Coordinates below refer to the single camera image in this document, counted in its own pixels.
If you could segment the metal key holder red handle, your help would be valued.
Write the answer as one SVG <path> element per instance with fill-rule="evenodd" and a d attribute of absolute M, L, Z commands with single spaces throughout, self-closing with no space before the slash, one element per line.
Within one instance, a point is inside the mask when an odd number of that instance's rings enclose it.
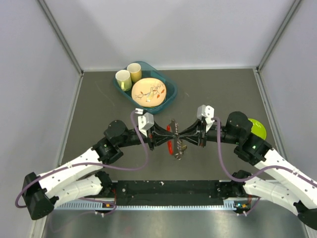
<path fill-rule="evenodd" d="M 170 124 L 167 125 L 166 130 L 174 134 L 178 134 L 178 123 L 175 119 L 171 120 Z M 184 152 L 187 149 L 187 145 L 185 145 L 178 137 L 169 140 L 167 142 L 167 146 L 169 154 L 177 160 L 182 159 Z"/>

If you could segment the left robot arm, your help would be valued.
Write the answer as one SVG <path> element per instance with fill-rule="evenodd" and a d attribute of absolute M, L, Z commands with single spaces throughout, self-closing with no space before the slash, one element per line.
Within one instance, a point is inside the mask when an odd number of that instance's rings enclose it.
<path fill-rule="evenodd" d="M 29 173 L 18 195 L 24 205 L 15 201 L 17 208 L 26 208 L 30 218 L 39 220 L 56 207 L 78 198 L 112 192 L 112 181 L 102 168 L 116 169 L 113 163 L 123 156 L 122 147 L 141 144 L 145 154 L 149 150 L 176 138 L 176 133 L 159 126 L 150 114 L 139 116 L 128 129 L 121 120 L 114 120 L 104 131 L 104 137 L 86 152 L 66 164 L 42 174 Z"/>

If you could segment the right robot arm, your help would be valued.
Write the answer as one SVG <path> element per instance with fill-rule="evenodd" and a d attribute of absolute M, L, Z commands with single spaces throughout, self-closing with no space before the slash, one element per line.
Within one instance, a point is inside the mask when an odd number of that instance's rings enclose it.
<path fill-rule="evenodd" d="M 251 132 L 252 122 L 242 112 L 229 114 L 226 125 L 208 112 L 201 113 L 197 121 L 179 133 L 179 137 L 204 147 L 206 142 L 217 143 L 218 157 L 224 166 L 221 144 L 236 144 L 238 158 L 258 171 L 246 178 L 226 175 L 234 182 L 232 192 L 245 193 L 277 204 L 299 218 L 306 226 L 317 228 L 317 182 L 284 159 L 267 141 Z"/>

